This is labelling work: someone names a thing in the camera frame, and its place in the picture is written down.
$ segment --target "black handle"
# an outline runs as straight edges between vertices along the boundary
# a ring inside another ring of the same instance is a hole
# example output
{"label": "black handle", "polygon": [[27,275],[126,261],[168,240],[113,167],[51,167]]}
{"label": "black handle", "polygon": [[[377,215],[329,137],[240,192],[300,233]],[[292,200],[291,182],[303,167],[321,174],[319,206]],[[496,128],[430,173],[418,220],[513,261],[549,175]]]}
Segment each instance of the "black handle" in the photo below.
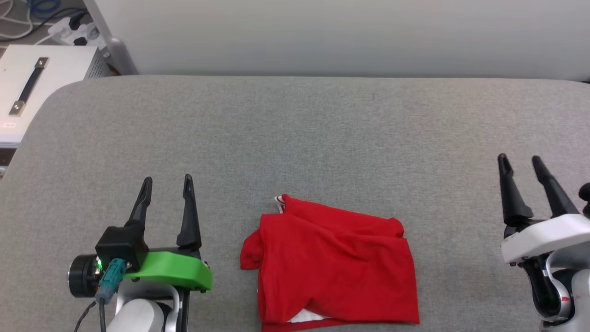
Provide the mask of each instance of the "black handle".
{"label": "black handle", "polygon": [[39,58],[39,60],[37,60],[37,62],[35,62],[35,69],[33,70],[31,76],[29,77],[29,80],[25,84],[25,87],[21,92],[21,96],[18,98],[18,100],[16,102],[14,102],[14,104],[12,104],[12,108],[10,108],[10,112],[8,113],[8,115],[12,115],[12,116],[20,116],[21,115],[22,110],[27,105],[27,101],[28,101],[29,97],[31,96],[31,93],[33,91],[33,88],[35,87],[35,84],[37,84],[37,80],[41,76],[41,73],[43,72],[45,67],[47,67],[48,61],[49,61],[49,58]]}

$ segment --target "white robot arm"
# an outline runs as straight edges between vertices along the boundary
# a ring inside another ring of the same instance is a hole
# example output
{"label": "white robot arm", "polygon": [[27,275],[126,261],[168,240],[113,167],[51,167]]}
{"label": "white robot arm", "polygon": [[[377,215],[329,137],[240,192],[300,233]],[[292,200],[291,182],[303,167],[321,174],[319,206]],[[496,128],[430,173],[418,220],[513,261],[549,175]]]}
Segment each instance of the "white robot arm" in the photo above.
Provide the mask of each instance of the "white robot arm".
{"label": "white robot arm", "polygon": [[[170,307],[157,300],[172,300]],[[107,332],[177,332],[183,315],[188,315],[188,297],[171,285],[124,280],[117,292],[115,317]]]}
{"label": "white robot arm", "polygon": [[[590,328],[590,204],[580,214],[538,156],[537,179],[544,186],[553,215],[532,220],[514,183],[506,155],[498,156],[504,211],[504,261],[525,270],[542,332],[583,332]],[[590,184],[580,190],[590,200]]]}

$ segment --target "gray cushioned table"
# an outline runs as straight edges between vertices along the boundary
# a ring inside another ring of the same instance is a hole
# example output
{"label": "gray cushioned table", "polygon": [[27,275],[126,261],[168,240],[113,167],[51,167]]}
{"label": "gray cushioned table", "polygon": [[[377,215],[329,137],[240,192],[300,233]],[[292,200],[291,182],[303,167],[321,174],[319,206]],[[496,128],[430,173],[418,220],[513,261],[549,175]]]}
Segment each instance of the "gray cushioned table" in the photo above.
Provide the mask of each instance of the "gray cushioned table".
{"label": "gray cushioned table", "polygon": [[[497,161],[549,217],[530,158],[572,200],[590,181],[590,86],[550,80],[139,76],[55,92],[0,183],[3,331],[70,331],[90,299],[72,259],[129,217],[153,177],[146,243],[175,243],[192,174],[214,290],[191,298],[191,331],[258,331],[257,272],[243,240],[288,193],[394,216],[414,255],[421,324],[324,331],[536,331],[529,284],[502,262]],[[112,317],[113,305],[107,307]],[[98,330],[96,309],[83,331]]]}

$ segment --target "red cloth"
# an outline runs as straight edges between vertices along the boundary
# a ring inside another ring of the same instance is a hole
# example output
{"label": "red cloth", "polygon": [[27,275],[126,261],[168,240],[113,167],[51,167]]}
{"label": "red cloth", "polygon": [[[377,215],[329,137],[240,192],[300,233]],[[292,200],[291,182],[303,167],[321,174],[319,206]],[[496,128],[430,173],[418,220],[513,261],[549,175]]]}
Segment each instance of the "red cloth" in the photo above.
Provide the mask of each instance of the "red cloth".
{"label": "red cloth", "polygon": [[[419,323],[414,261],[397,219],[282,198],[284,213],[263,214],[240,254],[242,269],[259,269],[263,332]],[[331,318],[288,323],[304,308]]]}

